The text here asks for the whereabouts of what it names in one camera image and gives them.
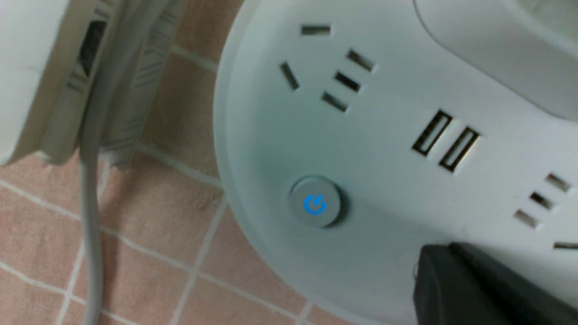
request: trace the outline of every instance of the power button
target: power button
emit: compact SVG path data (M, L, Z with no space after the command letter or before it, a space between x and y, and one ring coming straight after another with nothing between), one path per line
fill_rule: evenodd
M337 187L328 179L309 176L295 184L289 195L292 214L313 227L330 225L341 210Z

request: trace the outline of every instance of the power cord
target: power cord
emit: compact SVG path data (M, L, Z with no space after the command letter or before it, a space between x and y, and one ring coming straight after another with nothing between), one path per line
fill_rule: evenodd
M98 72L80 135L80 210L86 249L88 293L84 325L97 325L102 308L102 238L98 212L97 165L104 123L115 89L136 51L170 0L143 0L118 32Z

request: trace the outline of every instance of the outlet slot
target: outlet slot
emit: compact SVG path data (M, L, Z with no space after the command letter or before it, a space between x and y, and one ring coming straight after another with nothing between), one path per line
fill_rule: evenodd
M578 250L578 243L554 243L554 249Z
M558 176L554 175L553 173L549 174L548 177L546 177L546 182L548 182L550 185L554 186L555 188L565 193L570 193L570 191L572 190L572 185L562 180Z
M297 81L293 70L291 70L291 67L289 67L289 63L285 62L281 64L281 71L283 72L283 75L285 76L285 79L287 80L287 83L291 89L293 91L299 89L299 81Z
M331 25L301 25L302 36L331 35Z
M544 196L542 196L541 194L539 194L537 192L532 193L532 195L530 195L530 199L548 211L552 211L556 207L555 203L548 200L547 198L545 198Z
M446 132L453 118L441 110L433 117L424 132L417 139L412 149L427 156Z
M345 87L355 91L356 93L359 92L361 89L361 85L355 82L353 79L349 78L348 76L342 74L341 72L337 71L335 75L335 80L343 84Z
M473 151L479 139L479 133L469 127L466 128L440 161L439 165L450 172L455 172L469 153Z
M519 221L523 222L524 224L526 224L527 226L532 227L535 230L540 229L540 227L542 226L542 223L540 222L540 220L530 216L529 214L525 213L522 210L516 211L516 213L514 214L514 217L516 219L518 219Z
M353 49L349 50L347 58L369 72L372 72L375 68L375 63L373 63L373 61L362 56Z
M333 106L334 108L339 109L341 112L345 113L349 108L349 105L343 102L342 100L336 98L335 96L325 92L321 99L328 103L329 105Z

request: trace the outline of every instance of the pink tile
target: pink tile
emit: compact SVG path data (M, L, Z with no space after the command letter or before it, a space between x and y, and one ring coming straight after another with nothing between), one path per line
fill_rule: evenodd
M213 146L215 74L172 54L142 142L210 176L218 176Z
M243 0L189 0L176 43L218 62Z
M84 318L84 305L79 304L76 301L71 301L68 305L68 310L64 316L64 322L62 325L81 325ZM112 318L101 315L98 320L98 325L122 325L123 323L117 322Z
M29 285L0 269L0 325L54 324L62 294Z
M292 325L294 320L198 278L181 314L182 325Z
M78 154L63 167L47 165L41 159L29 156L0 168L0 179L48 203L77 213L78 165Z
M137 154L130 171L111 171L101 221L141 246L192 265L222 196L220 189Z
M353 325L352 323L346 322L317 306L313 306L313 309L309 312L307 320L315 325Z
M261 260L230 209L217 229L202 271L296 315L305 306L305 299Z
M80 222L0 188L0 260L66 288L80 247Z
M103 307L139 324L168 324L188 273L138 252L115 237L103 235L105 292ZM86 266L74 289L86 297Z

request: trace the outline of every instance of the blue power icon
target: blue power icon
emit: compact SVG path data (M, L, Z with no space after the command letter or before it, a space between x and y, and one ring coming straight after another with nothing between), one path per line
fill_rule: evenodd
M323 195L310 195L303 201L305 211L311 215L320 215L327 208L327 204L323 202Z

